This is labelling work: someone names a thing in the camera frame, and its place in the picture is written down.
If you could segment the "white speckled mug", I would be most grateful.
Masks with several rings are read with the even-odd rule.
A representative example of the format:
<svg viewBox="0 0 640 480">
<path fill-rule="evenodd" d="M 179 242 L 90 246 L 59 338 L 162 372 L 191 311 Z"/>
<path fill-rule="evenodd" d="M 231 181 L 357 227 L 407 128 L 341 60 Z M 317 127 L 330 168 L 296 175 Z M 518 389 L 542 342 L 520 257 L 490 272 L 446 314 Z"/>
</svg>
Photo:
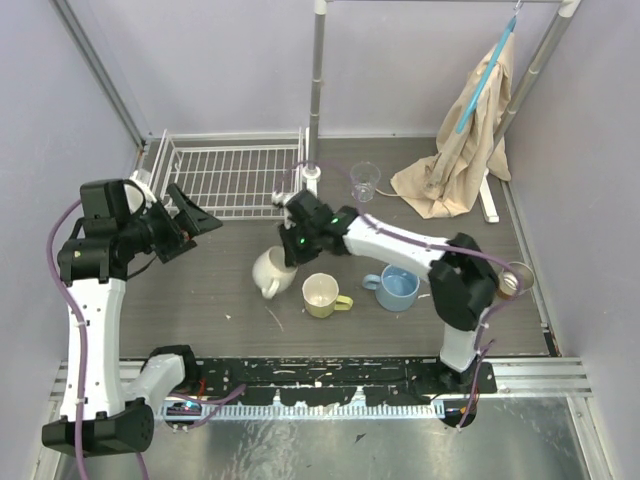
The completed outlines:
<svg viewBox="0 0 640 480">
<path fill-rule="evenodd" d="M 285 264 L 285 250 L 282 246 L 272 246 L 264 251 L 252 267 L 252 279 L 262 297 L 273 299 L 292 284 L 298 268 Z"/>
</svg>

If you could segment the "yellow mug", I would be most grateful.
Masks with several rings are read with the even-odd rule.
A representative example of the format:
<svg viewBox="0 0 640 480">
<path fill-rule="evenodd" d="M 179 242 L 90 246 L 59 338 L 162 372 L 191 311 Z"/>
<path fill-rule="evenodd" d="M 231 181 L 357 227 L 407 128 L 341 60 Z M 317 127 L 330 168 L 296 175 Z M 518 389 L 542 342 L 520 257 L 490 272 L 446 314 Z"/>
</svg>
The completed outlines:
<svg viewBox="0 0 640 480">
<path fill-rule="evenodd" d="M 337 280 L 325 273 L 310 275 L 302 285 L 305 310 L 312 317 L 325 319 L 336 311 L 350 311 L 354 301 L 340 294 Z"/>
</svg>

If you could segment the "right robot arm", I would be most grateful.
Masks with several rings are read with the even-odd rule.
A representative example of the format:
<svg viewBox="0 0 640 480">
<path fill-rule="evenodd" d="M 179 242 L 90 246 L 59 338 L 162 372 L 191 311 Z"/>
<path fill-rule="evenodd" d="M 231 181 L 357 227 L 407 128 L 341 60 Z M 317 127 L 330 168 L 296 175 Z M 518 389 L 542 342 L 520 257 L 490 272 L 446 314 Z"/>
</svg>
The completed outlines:
<svg viewBox="0 0 640 480">
<path fill-rule="evenodd" d="M 421 235 L 351 206 L 334 211 L 308 190 L 275 192 L 272 203 L 284 210 L 278 232 L 287 266 L 309 263 L 325 252 L 372 258 L 426 280 L 436 313 L 445 323 L 437 358 L 440 385 L 459 394 L 473 383 L 481 322 L 491 309 L 499 279 L 472 237 Z"/>
</svg>

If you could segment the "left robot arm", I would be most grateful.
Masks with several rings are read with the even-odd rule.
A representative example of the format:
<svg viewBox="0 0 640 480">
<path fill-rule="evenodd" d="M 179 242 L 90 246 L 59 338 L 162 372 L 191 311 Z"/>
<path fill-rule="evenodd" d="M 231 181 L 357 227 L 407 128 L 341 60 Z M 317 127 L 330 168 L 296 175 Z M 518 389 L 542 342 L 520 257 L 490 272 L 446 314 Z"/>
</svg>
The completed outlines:
<svg viewBox="0 0 640 480">
<path fill-rule="evenodd" d="M 153 438 L 154 415 L 172 392 L 194 393 L 200 368 L 188 345 L 158 347 L 129 384 L 120 378 L 121 309 L 129 264 L 139 254 L 162 263 L 196 247 L 221 227 L 175 184 L 170 214 L 141 183 L 108 179 L 80 188 L 79 218 L 50 255 L 69 306 L 67 386 L 60 419 L 42 428 L 44 446 L 78 458 L 141 454 Z"/>
</svg>

